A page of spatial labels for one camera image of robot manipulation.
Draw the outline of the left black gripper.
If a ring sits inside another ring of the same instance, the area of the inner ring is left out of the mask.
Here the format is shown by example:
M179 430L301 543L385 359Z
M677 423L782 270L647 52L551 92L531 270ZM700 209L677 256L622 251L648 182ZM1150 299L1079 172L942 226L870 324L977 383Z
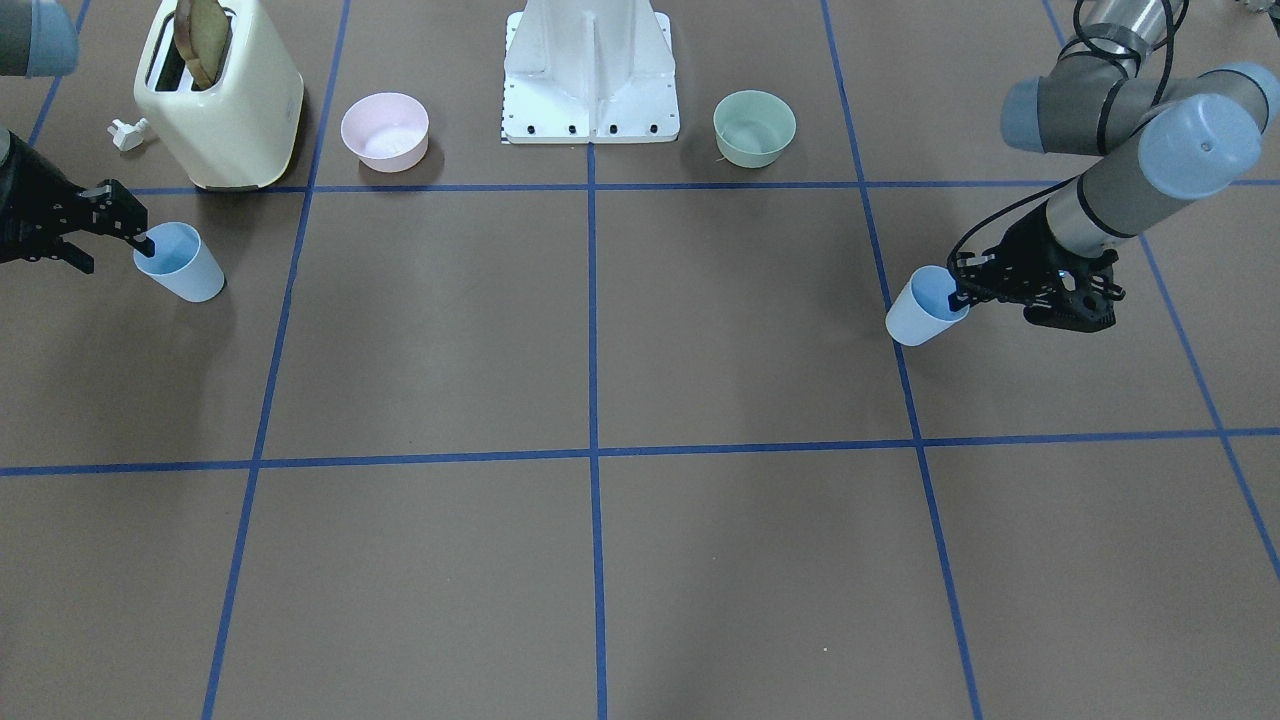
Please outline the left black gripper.
M1036 208L1012 223L992 249L948 255L948 270L965 275L965 284L959 284L947 296L947 304L950 309L969 309L991 301L1028 306L1052 270L1100 272L1116 260L1117 254L1110 249L1084 255L1068 249L1051 228L1048 211Z

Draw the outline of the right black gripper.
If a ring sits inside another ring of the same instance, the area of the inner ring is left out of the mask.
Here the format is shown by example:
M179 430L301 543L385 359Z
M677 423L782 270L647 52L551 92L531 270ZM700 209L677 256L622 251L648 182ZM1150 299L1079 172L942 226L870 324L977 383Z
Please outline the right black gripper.
M93 258L67 236L88 232L128 243L154 258L146 206L119 181L93 187L70 182L22 140L10 140L1 169L1 261L60 260L92 266Z

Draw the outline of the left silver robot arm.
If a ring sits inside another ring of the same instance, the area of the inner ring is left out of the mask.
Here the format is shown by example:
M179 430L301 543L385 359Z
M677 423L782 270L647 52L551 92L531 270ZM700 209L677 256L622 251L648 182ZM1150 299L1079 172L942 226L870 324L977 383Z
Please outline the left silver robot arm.
M1029 213L982 252L948 255L948 306L1023 306L1041 325L1089 331L1125 293L1121 243L1215 196L1258 160L1277 123L1277 78L1233 63L1178 79L1185 1L1078 3L1046 76L1012 86L1001 132L1012 149L1088 156L1079 176L1027 199Z

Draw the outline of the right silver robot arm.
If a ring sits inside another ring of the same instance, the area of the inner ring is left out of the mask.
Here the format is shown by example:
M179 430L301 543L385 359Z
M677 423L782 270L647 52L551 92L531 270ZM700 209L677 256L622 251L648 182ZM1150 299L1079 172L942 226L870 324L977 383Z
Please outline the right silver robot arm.
M76 26L58 1L1 4L3 76L63 77L78 64ZM93 258L67 240L88 232L152 258L146 208L120 182L82 187L8 128L1 131L1 260L58 260L93 273Z

